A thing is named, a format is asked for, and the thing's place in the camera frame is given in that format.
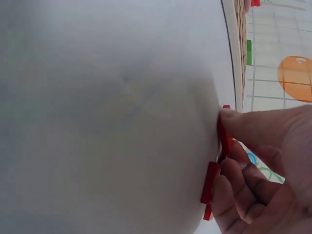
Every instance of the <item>green line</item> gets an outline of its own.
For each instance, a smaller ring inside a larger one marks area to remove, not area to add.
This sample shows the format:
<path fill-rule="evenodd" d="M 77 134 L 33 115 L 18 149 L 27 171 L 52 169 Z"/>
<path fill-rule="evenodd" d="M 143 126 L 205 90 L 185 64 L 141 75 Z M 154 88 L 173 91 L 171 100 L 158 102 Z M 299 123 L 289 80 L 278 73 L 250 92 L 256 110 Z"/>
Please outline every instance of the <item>green line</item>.
<path fill-rule="evenodd" d="M 284 180 L 282 179 L 282 177 L 280 177 L 278 174 L 274 173 L 273 171 L 271 171 L 269 168 L 266 167 L 259 167 L 259 170 L 261 171 L 267 171 L 270 173 L 269 179 L 270 180 L 272 178 L 272 176 L 275 176 L 279 182 L 284 183 Z"/>
<path fill-rule="evenodd" d="M 251 66 L 252 65 L 252 41 L 247 40 L 247 58 L 246 58 L 246 64 Z"/>

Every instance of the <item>white board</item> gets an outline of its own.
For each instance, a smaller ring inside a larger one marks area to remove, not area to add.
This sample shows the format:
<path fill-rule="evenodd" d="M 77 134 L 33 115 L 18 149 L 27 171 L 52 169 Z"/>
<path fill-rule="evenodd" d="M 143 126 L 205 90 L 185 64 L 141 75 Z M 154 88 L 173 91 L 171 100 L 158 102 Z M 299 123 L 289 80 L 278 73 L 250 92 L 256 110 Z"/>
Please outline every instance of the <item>white board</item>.
<path fill-rule="evenodd" d="M 220 0 L 1 3 L 0 230 L 201 234 L 220 105 Z"/>

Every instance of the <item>orange circle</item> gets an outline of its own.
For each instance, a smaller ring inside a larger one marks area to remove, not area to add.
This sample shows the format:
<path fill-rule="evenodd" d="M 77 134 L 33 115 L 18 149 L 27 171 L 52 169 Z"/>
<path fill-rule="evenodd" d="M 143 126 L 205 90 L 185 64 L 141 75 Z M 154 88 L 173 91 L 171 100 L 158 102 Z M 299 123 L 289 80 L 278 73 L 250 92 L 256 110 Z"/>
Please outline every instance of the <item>orange circle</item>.
<path fill-rule="evenodd" d="M 286 57 L 278 66 L 278 81 L 284 91 L 298 101 L 312 102 L 312 60 Z"/>

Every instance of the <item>red plastic piece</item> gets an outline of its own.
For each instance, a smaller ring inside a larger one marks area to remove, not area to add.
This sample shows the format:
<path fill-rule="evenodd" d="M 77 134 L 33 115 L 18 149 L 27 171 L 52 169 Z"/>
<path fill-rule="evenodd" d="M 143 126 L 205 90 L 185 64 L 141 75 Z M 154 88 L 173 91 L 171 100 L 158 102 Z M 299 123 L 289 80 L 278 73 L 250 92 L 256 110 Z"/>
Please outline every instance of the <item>red plastic piece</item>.
<path fill-rule="evenodd" d="M 229 105 L 224 105 L 223 108 L 231 108 Z M 226 132 L 225 128 L 223 127 L 220 118 L 217 121 L 217 131 L 219 134 L 219 138 L 222 145 L 222 151 L 218 162 L 209 162 L 206 180 L 203 188 L 203 193 L 201 195 L 200 202 L 206 204 L 206 210 L 204 219 L 205 220 L 212 220 L 213 213 L 211 209 L 211 201 L 212 201 L 212 188 L 214 185 L 214 180 L 219 174 L 220 171 L 220 164 L 221 162 L 230 154 L 233 138 Z"/>
<path fill-rule="evenodd" d="M 206 180 L 205 185 L 203 189 L 203 193 L 201 195 L 201 203 L 209 204 L 212 200 L 212 188 L 214 185 L 215 177 L 218 175 L 220 170 L 220 165 L 216 162 L 209 162 L 207 174 L 206 174 Z"/>
<path fill-rule="evenodd" d="M 224 105 L 223 108 L 230 109 L 230 105 Z M 231 137 L 230 134 L 227 133 L 225 128 L 223 127 L 221 123 L 221 119 L 218 119 L 217 122 L 217 131 L 220 137 L 221 145 L 222 145 L 222 151 L 218 160 L 218 163 L 221 163 L 229 154 L 233 145 L 233 137 Z"/>
<path fill-rule="evenodd" d="M 207 220 L 207 221 L 210 221 L 214 218 L 214 215 L 213 215 L 213 211 L 211 209 L 211 204 L 208 204 L 206 206 L 206 210 L 205 210 L 205 214 L 204 214 L 204 219 Z"/>
<path fill-rule="evenodd" d="M 254 0 L 254 5 L 255 6 L 260 6 L 261 5 L 260 0 Z"/>

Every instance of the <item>white tiled surface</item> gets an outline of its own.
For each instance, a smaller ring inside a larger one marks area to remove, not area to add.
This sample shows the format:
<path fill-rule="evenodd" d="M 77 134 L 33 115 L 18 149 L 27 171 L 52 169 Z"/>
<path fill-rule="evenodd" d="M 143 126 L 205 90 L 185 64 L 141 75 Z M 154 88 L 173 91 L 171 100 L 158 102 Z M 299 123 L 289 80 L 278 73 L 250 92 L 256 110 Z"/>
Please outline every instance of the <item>white tiled surface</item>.
<path fill-rule="evenodd" d="M 312 59 L 312 5 L 309 0 L 270 0 L 246 16 L 247 39 L 252 40 L 253 65 L 246 68 L 243 111 L 292 108 L 306 103 L 284 92 L 277 69 L 287 56 Z"/>
<path fill-rule="evenodd" d="M 274 98 L 253 98 L 253 111 L 268 111 L 275 109 L 283 109 L 284 100 Z"/>
<path fill-rule="evenodd" d="M 256 67 L 255 79 L 277 81 L 277 68 L 275 67 Z"/>
<path fill-rule="evenodd" d="M 279 82 L 255 81 L 254 95 L 269 98 L 283 98 L 284 91 Z"/>

